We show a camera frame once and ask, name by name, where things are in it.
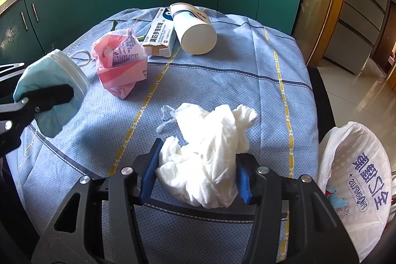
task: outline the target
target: blue surgical mask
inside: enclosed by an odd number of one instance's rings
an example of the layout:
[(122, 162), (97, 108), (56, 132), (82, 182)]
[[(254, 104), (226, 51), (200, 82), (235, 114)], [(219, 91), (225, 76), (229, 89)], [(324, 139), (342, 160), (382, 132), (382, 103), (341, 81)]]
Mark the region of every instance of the blue surgical mask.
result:
[(26, 68), (13, 95), (14, 100), (18, 101), (24, 93), (62, 84), (73, 88), (71, 101), (34, 117), (40, 132), (51, 138), (77, 114), (88, 92), (90, 82), (81, 69), (63, 52), (54, 50)]

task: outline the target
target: pink plastic wrapper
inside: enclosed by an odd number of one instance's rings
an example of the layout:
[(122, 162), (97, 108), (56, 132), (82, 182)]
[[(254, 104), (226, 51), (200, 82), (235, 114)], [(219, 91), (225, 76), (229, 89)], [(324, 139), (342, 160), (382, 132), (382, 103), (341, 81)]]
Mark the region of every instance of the pink plastic wrapper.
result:
[(125, 99), (136, 82), (147, 78), (147, 55), (132, 28), (110, 31), (92, 44), (103, 87)]

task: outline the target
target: silver screw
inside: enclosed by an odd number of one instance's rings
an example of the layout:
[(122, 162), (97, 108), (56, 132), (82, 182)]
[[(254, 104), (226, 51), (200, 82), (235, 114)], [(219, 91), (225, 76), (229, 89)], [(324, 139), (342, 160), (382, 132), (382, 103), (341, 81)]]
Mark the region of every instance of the silver screw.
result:
[(6, 123), (5, 123), (5, 129), (6, 130), (10, 130), (12, 128), (12, 121), (11, 120), (8, 120)]
[(125, 167), (125, 168), (121, 169), (121, 173), (125, 176), (128, 174), (131, 174), (132, 172), (133, 172), (133, 169), (131, 167)]
[(90, 182), (90, 177), (88, 177), (88, 176), (82, 176), (81, 178), (80, 178), (80, 184), (86, 184), (86, 183), (88, 183), (88, 182)]
[(270, 169), (268, 167), (265, 167), (265, 166), (260, 166), (260, 167), (257, 168), (257, 172), (259, 174), (268, 174), (269, 171), (270, 171)]
[(309, 182), (312, 181), (312, 178), (311, 178), (310, 175), (304, 174), (304, 175), (301, 176), (301, 180), (302, 180), (302, 182), (309, 183)]

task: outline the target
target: white paper cup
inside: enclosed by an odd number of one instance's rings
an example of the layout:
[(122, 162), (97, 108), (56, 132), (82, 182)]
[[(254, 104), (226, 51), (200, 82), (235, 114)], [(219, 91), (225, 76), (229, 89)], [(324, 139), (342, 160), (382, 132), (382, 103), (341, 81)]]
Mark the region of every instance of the white paper cup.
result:
[(172, 4), (170, 12), (181, 48), (190, 54), (205, 54), (215, 47), (217, 34), (207, 15), (190, 4)]

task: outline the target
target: silver handle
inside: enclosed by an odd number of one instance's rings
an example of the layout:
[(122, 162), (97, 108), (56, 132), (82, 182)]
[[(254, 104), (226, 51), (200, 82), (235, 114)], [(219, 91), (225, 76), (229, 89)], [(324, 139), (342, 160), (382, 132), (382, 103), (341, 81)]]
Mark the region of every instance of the silver handle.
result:
[(34, 16), (36, 17), (36, 21), (39, 22), (38, 16), (37, 16), (37, 12), (36, 12), (36, 8), (34, 7), (34, 3), (32, 3), (32, 7), (33, 7)]
[(25, 17), (23, 16), (23, 12), (21, 12), (21, 16), (22, 16), (23, 25), (25, 25), (25, 29), (29, 30), (29, 28), (27, 28)]

